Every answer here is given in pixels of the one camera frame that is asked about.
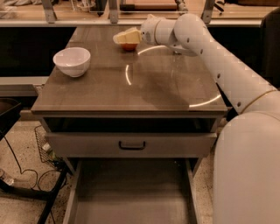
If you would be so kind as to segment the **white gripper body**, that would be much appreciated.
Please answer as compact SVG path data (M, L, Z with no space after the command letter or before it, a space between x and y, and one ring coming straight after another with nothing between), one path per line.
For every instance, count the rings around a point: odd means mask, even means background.
M155 17L154 15L149 14L146 20L142 23L140 32L145 43L153 46L160 45L157 28L162 20L161 17Z

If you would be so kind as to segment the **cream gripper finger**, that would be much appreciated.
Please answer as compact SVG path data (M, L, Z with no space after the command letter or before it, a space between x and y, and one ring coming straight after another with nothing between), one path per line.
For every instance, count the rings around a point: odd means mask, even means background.
M121 31L113 37L113 41L119 45L139 44L141 40L141 32L136 27L129 28L126 31Z

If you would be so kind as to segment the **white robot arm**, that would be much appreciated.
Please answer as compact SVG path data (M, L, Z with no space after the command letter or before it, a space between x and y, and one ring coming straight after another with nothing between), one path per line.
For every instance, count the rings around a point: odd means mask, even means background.
M237 113L216 142L213 224L280 224L280 91L190 13L176 20L148 16L140 28L122 31L113 40L200 56Z

